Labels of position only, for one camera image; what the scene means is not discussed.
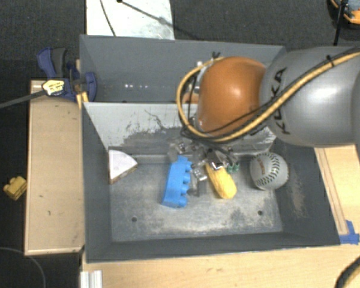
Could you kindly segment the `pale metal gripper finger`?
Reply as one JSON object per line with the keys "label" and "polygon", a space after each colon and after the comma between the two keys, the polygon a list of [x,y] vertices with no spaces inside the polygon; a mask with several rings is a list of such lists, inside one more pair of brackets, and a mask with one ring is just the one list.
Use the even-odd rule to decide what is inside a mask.
{"label": "pale metal gripper finger", "polygon": [[194,168],[191,171],[189,195],[194,197],[204,196],[206,194],[207,178],[207,174],[203,168]]}
{"label": "pale metal gripper finger", "polygon": [[185,152],[185,143],[178,142],[178,143],[170,143],[169,150],[168,150],[168,158],[171,163],[177,162],[178,156],[182,155]]}

